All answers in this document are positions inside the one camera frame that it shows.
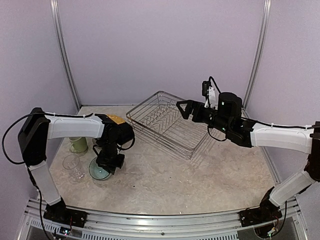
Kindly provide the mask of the pale green mug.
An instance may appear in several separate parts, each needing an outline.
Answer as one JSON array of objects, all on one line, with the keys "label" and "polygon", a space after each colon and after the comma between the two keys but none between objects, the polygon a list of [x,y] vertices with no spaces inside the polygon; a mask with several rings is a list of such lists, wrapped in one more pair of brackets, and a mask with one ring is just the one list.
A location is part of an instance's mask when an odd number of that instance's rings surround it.
[{"label": "pale green mug", "polygon": [[75,154],[81,154],[87,151],[88,144],[85,137],[70,137],[69,151]]}]

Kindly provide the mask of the clear glass cup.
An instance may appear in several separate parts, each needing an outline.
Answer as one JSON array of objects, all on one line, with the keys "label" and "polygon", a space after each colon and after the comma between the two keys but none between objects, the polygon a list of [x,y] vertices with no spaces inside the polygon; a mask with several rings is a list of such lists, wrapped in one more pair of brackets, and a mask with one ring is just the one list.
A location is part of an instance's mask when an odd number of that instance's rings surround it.
[{"label": "clear glass cup", "polygon": [[67,155],[62,161],[62,166],[74,179],[80,180],[85,176],[80,157],[76,154]]}]

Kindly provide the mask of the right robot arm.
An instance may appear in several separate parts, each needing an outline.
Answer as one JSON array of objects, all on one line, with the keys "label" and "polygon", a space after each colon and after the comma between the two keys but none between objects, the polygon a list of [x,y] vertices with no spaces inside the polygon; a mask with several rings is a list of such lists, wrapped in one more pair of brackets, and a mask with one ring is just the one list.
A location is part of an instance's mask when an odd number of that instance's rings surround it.
[{"label": "right robot arm", "polygon": [[225,139],[245,148],[273,147],[307,154],[306,166],[269,189],[256,208],[239,213],[243,227],[282,217],[280,206],[320,180],[320,123],[289,126],[262,123],[242,117],[242,99],[231,92],[218,96],[216,109],[204,103],[184,100],[176,103],[182,117],[225,134]]}]

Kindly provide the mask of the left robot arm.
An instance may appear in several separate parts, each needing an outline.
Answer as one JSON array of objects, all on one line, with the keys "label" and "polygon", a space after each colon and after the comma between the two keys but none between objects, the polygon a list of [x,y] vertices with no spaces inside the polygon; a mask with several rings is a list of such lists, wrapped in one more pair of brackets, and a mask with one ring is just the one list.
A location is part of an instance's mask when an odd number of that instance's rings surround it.
[{"label": "left robot arm", "polygon": [[50,173],[46,156],[47,142],[52,139],[85,137],[96,140],[96,164],[108,174],[121,169],[126,143],[135,143],[133,127],[124,119],[112,114],[63,115],[44,112],[35,107],[25,116],[18,133],[18,144],[31,180],[46,201],[43,217],[62,224],[84,224],[87,213],[67,208]]}]

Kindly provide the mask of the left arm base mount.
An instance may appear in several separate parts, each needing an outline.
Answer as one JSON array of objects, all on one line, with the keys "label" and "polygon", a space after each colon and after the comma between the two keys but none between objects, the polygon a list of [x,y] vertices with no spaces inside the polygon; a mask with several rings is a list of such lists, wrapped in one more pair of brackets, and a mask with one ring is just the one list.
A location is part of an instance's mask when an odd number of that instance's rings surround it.
[{"label": "left arm base mount", "polygon": [[81,210],[66,208],[60,213],[45,210],[43,217],[55,223],[68,225],[71,227],[83,228],[87,220],[88,213]]}]

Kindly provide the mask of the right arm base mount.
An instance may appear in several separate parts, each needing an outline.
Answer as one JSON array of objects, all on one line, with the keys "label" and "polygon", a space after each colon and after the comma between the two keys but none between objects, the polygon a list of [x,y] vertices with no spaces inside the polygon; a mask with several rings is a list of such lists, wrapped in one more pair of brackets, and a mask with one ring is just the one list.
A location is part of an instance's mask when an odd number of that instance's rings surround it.
[{"label": "right arm base mount", "polygon": [[258,225],[280,219],[283,215],[278,207],[256,207],[256,208],[247,208],[240,211],[239,218],[242,227],[248,227],[252,225]]}]

